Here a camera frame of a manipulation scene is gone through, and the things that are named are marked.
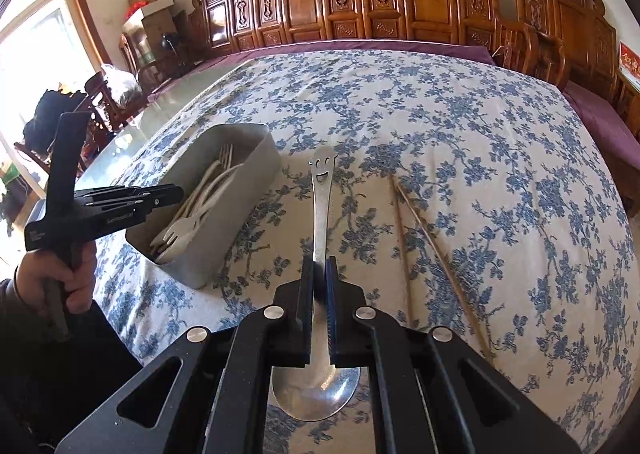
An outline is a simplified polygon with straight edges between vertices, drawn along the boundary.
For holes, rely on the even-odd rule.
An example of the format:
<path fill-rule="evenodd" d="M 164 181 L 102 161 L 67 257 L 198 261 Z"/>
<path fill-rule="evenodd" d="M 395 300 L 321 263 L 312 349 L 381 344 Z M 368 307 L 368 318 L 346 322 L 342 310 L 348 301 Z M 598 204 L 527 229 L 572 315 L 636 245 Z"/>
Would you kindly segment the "person's left hand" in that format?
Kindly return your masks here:
<path fill-rule="evenodd" d="M 96 243 L 82 245 L 76 267 L 66 266 L 51 251 L 29 252 L 22 259 L 15 274 L 15 287 L 23 303 L 40 317 L 49 315 L 42 282 L 50 278 L 62 284 L 67 294 L 66 308 L 73 315 L 89 310 L 96 284 Z"/>

